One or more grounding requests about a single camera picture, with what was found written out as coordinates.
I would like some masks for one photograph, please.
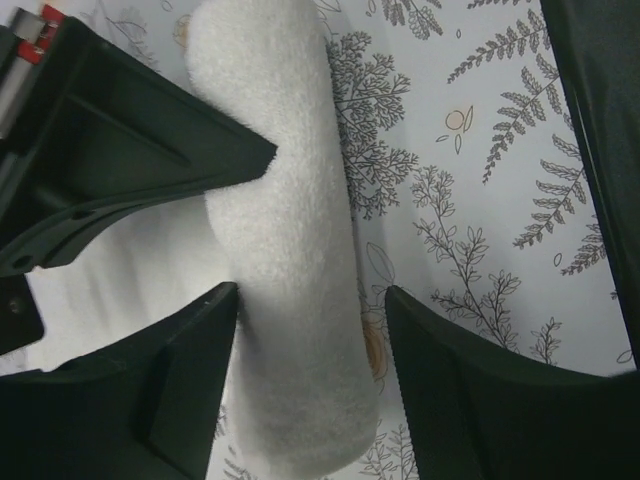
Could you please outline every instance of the plant drawing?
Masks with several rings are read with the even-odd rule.
[[[394,27],[408,25],[413,36],[419,40],[428,40],[432,33],[444,33],[434,13],[434,8],[442,8],[440,0],[380,0],[380,3],[385,20]],[[376,0],[369,0],[368,5],[367,16],[370,17],[378,11],[378,5]]]
[[[521,1],[531,3],[531,0],[474,0],[472,3],[467,5],[467,8],[471,10],[476,7],[484,7],[485,5],[506,5],[507,3],[511,3],[515,6],[518,5]]]
[[[366,220],[400,205],[397,187],[418,164],[417,155],[378,138],[404,119],[402,95],[411,82],[394,74],[391,55],[365,61],[370,44],[369,34],[355,32],[327,45],[351,207]]]
[[[575,214],[572,199],[582,204],[587,203],[587,194],[582,184],[585,180],[584,167],[578,147],[555,134],[552,140],[558,150],[577,162],[577,168],[540,160],[542,169],[555,176],[557,180],[553,183],[536,180],[538,190],[544,193],[545,197],[534,198],[533,203],[542,210],[531,214],[534,223],[527,225],[524,233],[513,241],[513,245],[520,249],[532,246],[535,241],[541,242],[545,232],[553,233],[556,224],[564,225],[564,215]]]
[[[93,30],[107,35],[115,45],[123,48],[127,53],[142,62],[152,70],[158,71],[158,61],[154,53],[146,44],[147,25],[144,22],[140,10],[135,7],[123,8],[117,19],[109,16],[104,0],[96,0],[90,13],[80,14],[87,25]],[[104,22],[106,27],[98,28],[98,22]]]
[[[530,347],[533,358],[538,359],[547,365],[557,365],[553,359],[553,353],[560,347],[560,339],[554,337],[554,333],[562,327],[561,322],[556,322],[555,318],[551,319],[543,325],[539,331],[532,331],[537,340],[533,347]]]
[[[600,225],[595,215],[593,215],[593,218],[596,219],[596,223],[587,225],[591,233],[582,239],[582,245],[578,248],[578,253],[573,257],[571,265],[561,270],[562,275],[582,273],[600,260],[607,258],[607,250],[604,247]]]
[[[545,60],[541,54],[536,56],[536,63],[544,75],[544,83],[540,83],[527,67],[523,67],[521,79],[528,94],[517,92],[502,94],[502,97],[512,102],[513,106],[502,107],[498,110],[498,113],[506,117],[506,120],[493,126],[496,133],[492,139],[493,145],[482,176],[484,184],[489,181],[496,162],[502,160],[503,153],[506,153],[509,146],[513,145],[515,134],[525,135],[527,127],[535,127],[536,121],[544,122],[547,120],[541,101],[543,94],[546,94],[551,109],[558,115],[563,114],[562,103],[555,86],[560,78],[558,69]]]
[[[520,279],[504,270],[489,274],[493,288],[485,294],[476,293],[478,287],[475,284],[482,278],[477,266],[489,249],[482,228],[474,230],[469,226],[466,239],[458,240],[458,227],[447,224],[447,219],[455,213],[455,206],[451,202],[454,183],[451,174],[429,166],[420,169],[414,179],[411,187],[414,203],[419,208],[431,207],[435,215],[435,220],[430,222],[421,218],[414,223],[417,233],[429,246],[428,252],[435,254],[438,263],[447,260],[453,264],[451,274],[458,277],[463,285],[462,294],[456,290],[441,294],[436,290],[431,299],[444,309],[450,320],[475,320],[480,335],[518,352],[518,334],[512,328],[510,310],[506,308],[505,301],[516,291]]]
[[[360,459],[360,473],[378,480],[419,480],[411,437],[406,425],[380,433],[373,446]]]
[[[494,37],[495,39],[487,40],[476,48],[475,53],[467,56],[449,75],[447,83],[454,82],[474,66],[479,67],[483,62],[489,63],[494,58],[510,60],[516,53],[522,57],[527,51],[537,54],[541,43],[545,50],[551,49],[544,20],[533,10],[529,10],[526,21],[518,20],[515,27],[508,27],[505,33],[496,33]]]

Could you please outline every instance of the metal part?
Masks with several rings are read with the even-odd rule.
[[[0,140],[6,139],[11,132],[27,96],[29,74],[51,43],[61,15],[51,7],[43,8],[40,16],[21,8],[16,10],[9,28],[22,43],[0,85]]]

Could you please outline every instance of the white cloth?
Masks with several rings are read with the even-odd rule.
[[[207,0],[191,18],[194,89],[278,146],[265,176],[206,194],[240,285],[230,431],[263,478],[311,480],[374,441],[353,227],[325,42],[311,0]]]

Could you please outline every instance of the grey fern leaf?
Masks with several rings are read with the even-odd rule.
[[[538,16],[536,12],[533,10],[529,10],[527,12],[527,16],[529,18],[529,23],[533,26],[534,30],[546,30],[544,21]]]
[[[549,104],[555,113],[558,115],[562,115],[562,104],[560,103],[560,96],[558,95],[558,90],[555,85],[550,84],[547,87],[547,99],[549,100]]]
[[[587,228],[592,231],[600,230],[600,226],[598,224],[587,225]],[[602,235],[587,235],[582,239],[582,243],[583,245],[578,248],[571,265],[560,271],[562,275],[582,273],[589,267],[598,263],[600,260],[607,258],[607,251],[604,247],[604,239],[602,238]]]
[[[520,116],[520,110],[513,107],[502,107],[498,110],[500,115],[506,115],[509,118],[518,118]]]
[[[573,143],[569,143],[566,140],[563,140],[562,138],[558,137],[555,133],[553,134],[552,139],[555,147],[561,152],[563,152],[567,157],[577,158],[577,159],[581,158],[580,149],[578,148],[577,145],[574,145]]]
[[[568,180],[570,182],[575,182],[580,178],[582,174],[581,170],[577,170],[571,167],[565,167],[564,165],[558,165],[557,163],[547,162],[545,160],[540,160],[540,165],[544,169],[545,172],[555,175],[556,177],[560,177],[564,180]]]
[[[533,119],[533,116],[531,115],[531,113],[529,112],[529,108],[523,108],[522,110],[520,110],[520,118],[525,124],[529,125],[530,127],[536,126],[536,122]]]
[[[531,33],[531,29],[522,20],[518,20],[516,22],[516,27],[518,28],[520,35],[523,37],[526,37]]]
[[[563,113],[562,114],[562,118],[564,119],[564,124],[569,127],[569,130],[571,130],[572,132],[574,132],[575,130],[573,129],[573,122],[571,121],[571,117],[566,114]]]
[[[540,34],[536,31],[529,37],[529,48],[533,53],[538,53],[538,47],[540,46]]]
[[[536,117],[541,122],[547,120],[547,117],[544,114],[544,108],[542,108],[542,103],[540,103],[540,100],[538,98],[534,98],[533,100],[531,100],[530,106],[531,112],[533,113],[534,117]]]
[[[540,180],[536,180],[536,186],[541,192],[558,197],[566,196],[571,193],[571,188],[565,185],[554,185],[552,183],[543,183]]]
[[[526,50],[527,50],[527,39],[520,38],[518,40],[518,55],[522,57],[524,55],[524,52],[526,52]]]
[[[555,210],[560,208],[562,202],[557,198],[534,198],[534,205],[540,208],[546,208],[548,210]]]
[[[524,135],[526,133],[526,130],[524,128],[524,125],[522,125],[520,122],[515,121],[513,122],[513,129],[519,133],[520,135]]]
[[[562,202],[562,206],[564,207],[564,210],[567,213],[571,213],[571,214],[575,214],[576,213],[575,208],[573,208],[573,203],[571,203],[571,199],[569,197],[564,199],[564,202]]]
[[[498,5],[500,2],[502,2],[502,5],[506,5],[507,3],[509,3],[509,1],[511,1],[513,6],[516,6],[520,3],[521,0],[474,0],[472,3],[467,5],[467,8],[469,10],[472,10],[476,7],[483,7],[485,5]]]
[[[542,56],[542,54],[539,53],[538,55],[536,55],[536,63],[538,64],[538,68],[540,68],[540,71],[543,73],[545,78],[547,78],[549,80],[555,80],[556,78],[558,78],[560,76],[560,73],[558,72],[558,69],[556,67],[554,67],[553,65],[551,65]]]
[[[444,33],[433,11],[426,5],[419,10],[413,9],[409,12],[409,28],[411,33],[420,40],[428,40],[432,31],[438,35]]]
[[[520,74],[522,78],[522,83],[525,88],[529,91],[529,93],[533,96],[539,95],[542,91],[542,86],[535,79],[533,74],[529,71],[527,67],[523,67],[522,72]]]
[[[533,218],[536,222],[546,223],[551,219],[550,213],[532,213],[531,218]]]
[[[467,59],[461,62],[449,75],[447,83],[452,83],[474,66],[480,66],[483,61],[489,63],[494,56],[497,56],[499,60],[503,60],[505,57],[507,59],[513,58],[516,48],[519,56],[524,56],[527,45],[533,53],[537,53],[540,35],[545,33],[544,22],[532,10],[529,10],[528,20],[530,25],[527,25],[523,20],[516,22],[517,33],[513,27],[509,27],[505,34],[495,34],[496,41],[487,40],[482,47],[476,48],[476,53],[467,56]]]
[[[582,203],[583,205],[587,204],[587,194],[582,188],[582,184],[580,182],[576,182],[573,186],[573,193],[580,203]]]
[[[493,126],[494,130],[497,131],[509,131],[511,129],[511,124],[509,122],[500,122]]]
[[[521,93],[505,92],[501,96],[506,98],[507,100],[511,100],[520,108],[525,108],[527,105],[529,105],[529,102],[531,102],[531,98],[527,97],[526,95],[522,95]]]
[[[560,213],[560,210],[556,210],[555,212],[553,212],[553,219],[561,225],[564,225],[565,223],[564,217],[562,216],[562,213]]]

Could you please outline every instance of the black plastic bracket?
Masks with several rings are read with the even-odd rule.
[[[71,263],[138,210],[255,180],[275,155],[261,136],[51,7],[18,10],[0,27],[0,82],[3,291],[24,291],[20,275],[36,266]],[[16,330],[11,298],[0,298],[9,302],[0,305],[0,355],[42,334],[29,322]]]

